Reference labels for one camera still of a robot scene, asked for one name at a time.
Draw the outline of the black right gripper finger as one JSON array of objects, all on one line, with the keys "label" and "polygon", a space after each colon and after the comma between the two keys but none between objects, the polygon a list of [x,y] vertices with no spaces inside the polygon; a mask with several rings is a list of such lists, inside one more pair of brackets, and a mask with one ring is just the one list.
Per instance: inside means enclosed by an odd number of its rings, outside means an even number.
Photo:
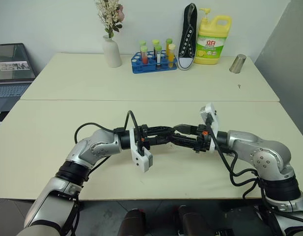
[{"label": "black right gripper finger", "polygon": [[174,126],[174,129],[182,134],[187,135],[196,135],[197,126],[188,125],[188,124],[180,124]]},{"label": "black right gripper finger", "polygon": [[187,137],[187,136],[183,136],[183,135],[180,135],[180,134],[171,135],[170,136],[170,142],[177,145],[177,146],[191,148],[191,149],[194,149],[196,144],[197,144],[196,139],[190,138],[190,137]]}]

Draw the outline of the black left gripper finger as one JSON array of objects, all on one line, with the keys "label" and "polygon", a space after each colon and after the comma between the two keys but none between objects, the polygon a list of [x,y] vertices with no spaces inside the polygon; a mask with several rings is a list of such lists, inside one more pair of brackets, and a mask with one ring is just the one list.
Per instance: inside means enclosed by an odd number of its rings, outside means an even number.
[{"label": "black left gripper finger", "polygon": [[151,146],[163,145],[171,143],[175,135],[156,135],[149,138],[149,143]]},{"label": "black left gripper finger", "polygon": [[155,126],[147,128],[147,135],[171,135],[175,133],[175,129],[168,126]]}]

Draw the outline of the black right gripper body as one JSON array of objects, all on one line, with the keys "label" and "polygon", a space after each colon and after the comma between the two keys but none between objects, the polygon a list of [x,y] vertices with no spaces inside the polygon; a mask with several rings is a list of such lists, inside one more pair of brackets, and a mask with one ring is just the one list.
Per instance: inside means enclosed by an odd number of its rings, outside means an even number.
[{"label": "black right gripper body", "polygon": [[194,150],[196,153],[206,152],[210,149],[211,135],[206,125],[200,124],[195,131],[196,134],[196,144]]}]

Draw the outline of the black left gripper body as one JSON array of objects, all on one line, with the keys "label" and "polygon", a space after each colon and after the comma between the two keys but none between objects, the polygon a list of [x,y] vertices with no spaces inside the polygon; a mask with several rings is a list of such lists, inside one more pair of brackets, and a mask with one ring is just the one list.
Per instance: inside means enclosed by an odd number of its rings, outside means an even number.
[{"label": "black left gripper body", "polygon": [[139,126],[138,129],[135,128],[135,141],[139,148],[144,147],[150,150],[150,142],[146,140],[148,138],[148,128],[146,124]]}]

